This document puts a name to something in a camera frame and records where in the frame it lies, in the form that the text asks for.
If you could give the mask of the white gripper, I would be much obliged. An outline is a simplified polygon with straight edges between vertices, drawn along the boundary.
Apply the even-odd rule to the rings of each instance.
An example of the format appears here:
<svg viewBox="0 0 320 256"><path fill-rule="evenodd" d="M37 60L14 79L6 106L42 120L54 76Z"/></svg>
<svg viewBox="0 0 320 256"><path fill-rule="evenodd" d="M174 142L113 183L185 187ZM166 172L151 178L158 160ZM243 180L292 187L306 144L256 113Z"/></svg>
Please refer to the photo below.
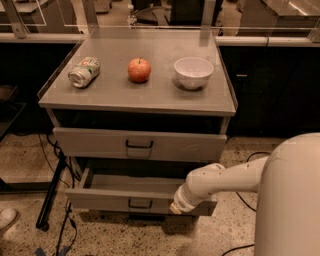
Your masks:
<svg viewBox="0 0 320 256"><path fill-rule="evenodd" d="M201 202L202 200L191 193L188 186L183 183L175 192L173 202L170 204L169 209L174 214L182 214L184 212L191 212Z"/></svg>

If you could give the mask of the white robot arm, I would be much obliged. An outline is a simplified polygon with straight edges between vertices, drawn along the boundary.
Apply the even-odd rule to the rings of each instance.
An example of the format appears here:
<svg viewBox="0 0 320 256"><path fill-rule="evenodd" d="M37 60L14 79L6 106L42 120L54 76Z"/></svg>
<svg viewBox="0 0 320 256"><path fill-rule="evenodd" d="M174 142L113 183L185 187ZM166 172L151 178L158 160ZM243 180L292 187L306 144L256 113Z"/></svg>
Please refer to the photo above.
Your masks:
<svg viewBox="0 0 320 256"><path fill-rule="evenodd" d="M292 137L272 153L191 171L170 210L190 212L219 192L256 192L254 256L320 256L320 134Z"/></svg>

